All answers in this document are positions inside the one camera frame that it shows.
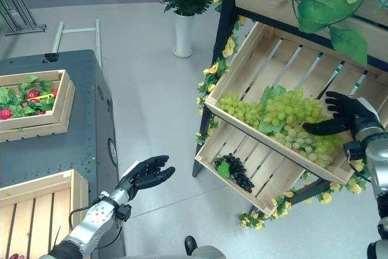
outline black shoe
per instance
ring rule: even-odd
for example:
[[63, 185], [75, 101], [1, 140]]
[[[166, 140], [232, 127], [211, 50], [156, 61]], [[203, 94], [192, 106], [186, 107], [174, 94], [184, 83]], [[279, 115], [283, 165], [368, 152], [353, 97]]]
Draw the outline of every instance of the black shoe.
[[193, 251], [198, 248], [196, 241], [192, 236], [187, 236], [186, 239], [184, 239], [184, 247], [186, 248], [186, 254], [188, 256], [191, 256]]

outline wooden box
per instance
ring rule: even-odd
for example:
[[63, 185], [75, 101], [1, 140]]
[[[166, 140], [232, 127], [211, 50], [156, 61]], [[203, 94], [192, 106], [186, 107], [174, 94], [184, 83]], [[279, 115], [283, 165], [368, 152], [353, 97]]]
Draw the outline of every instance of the wooden box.
[[[89, 203], [89, 187], [75, 170], [0, 189], [0, 258], [38, 259], [69, 234], [69, 213]], [[85, 212], [73, 216], [79, 224]]]
[[[246, 175], [255, 185], [252, 193], [242, 189], [233, 180], [222, 177], [215, 169], [214, 158], [229, 153], [244, 163]], [[292, 188], [304, 172], [300, 165], [226, 122], [220, 123], [195, 159], [267, 215], [276, 209], [271, 198], [283, 195]]]
[[[386, 76], [386, 73], [371, 66], [358, 67], [336, 51], [257, 22], [230, 63], [230, 72], [221, 77], [207, 98], [206, 106], [215, 115], [274, 152], [324, 179], [345, 184], [352, 176], [353, 170], [347, 163], [342, 149], [337, 149], [334, 153], [334, 162], [324, 169], [221, 110], [218, 101], [228, 93], [236, 93], [240, 98], [247, 92], [243, 100], [247, 103], [258, 103], [265, 87], [274, 84], [283, 85], [287, 90], [303, 86], [304, 96], [312, 99], [326, 90], [346, 95], [354, 93], [354, 98], [365, 97], [376, 108], [382, 124], [386, 126], [388, 119]], [[331, 115], [327, 112], [326, 105], [322, 106], [323, 114]], [[343, 133], [341, 137], [344, 141], [351, 140], [350, 133]], [[258, 159], [256, 165], [259, 166], [260, 163], [262, 160]]]
[[28, 81], [30, 75], [39, 77], [40, 81], [53, 81], [53, 89], [58, 89], [53, 109], [47, 111], [45, 115], [25, 116], [0, 121], [0, 142], [67, 132], [75, 86], [66, 70], [0, 76], [0, 86], [13, 88], [17, 93], [18, 84]]

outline gray table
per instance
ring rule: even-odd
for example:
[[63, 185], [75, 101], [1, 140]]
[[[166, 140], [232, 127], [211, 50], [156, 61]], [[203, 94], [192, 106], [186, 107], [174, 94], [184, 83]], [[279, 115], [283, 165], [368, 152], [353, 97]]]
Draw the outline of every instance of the gray table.
[[[117, 165], [108, 148], [109, 139], [115, 143], [112, 96], [94, 52], [80, 50], [0, 61], [0, 75], [57, 69], [66, 69], [76, 87], [68, 132], [0, 143], [0, 186], [75, 169], [88, 180], [91, 201], [102, 190], [113, 190], [118, 182]], [[100, 245], [115, 236], [116, 229], [112, 228]], [[94, 251], [92, 258], [124, 255], [120, 238], [111, 246]]]

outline flower pot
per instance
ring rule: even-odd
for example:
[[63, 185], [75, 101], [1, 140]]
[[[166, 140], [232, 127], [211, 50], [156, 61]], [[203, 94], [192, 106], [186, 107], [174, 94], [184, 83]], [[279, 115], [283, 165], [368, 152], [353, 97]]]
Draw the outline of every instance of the flower pot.
[[172, 52], [177, 57], [187, 58], [193, 53], [191, 49], [193, 21], [193, 15], [184, 16], [175, 12], [176, 47]]

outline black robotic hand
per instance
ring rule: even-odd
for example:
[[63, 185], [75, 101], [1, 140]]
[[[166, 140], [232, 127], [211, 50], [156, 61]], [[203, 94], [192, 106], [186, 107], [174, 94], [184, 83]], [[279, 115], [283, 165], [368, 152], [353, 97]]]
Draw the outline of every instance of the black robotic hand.
[[325, 99], [327, 109], [334, 112], [334, 119], [316, 124], [304, 123], [302, 126], [307, 132], [313, 135], [333, 135], [350, 129], [355, 139], [355, 134], [363, 127], [373, 124], [383, 128], [378, 117], [357, 99], [333, 91], [326, 92], [326, 95], [329, 97]]
[[161, 184], [169, 179], [175, 172], [174, 167], [162, 170], [169, 159], [169, 156], [155, 156], [143, 162], [138, 163], [133, 169], [130, 169], [120, 180], [116, 189], [124, 189], [130, 195], [132, 200], [138, 190], [150, 188]]

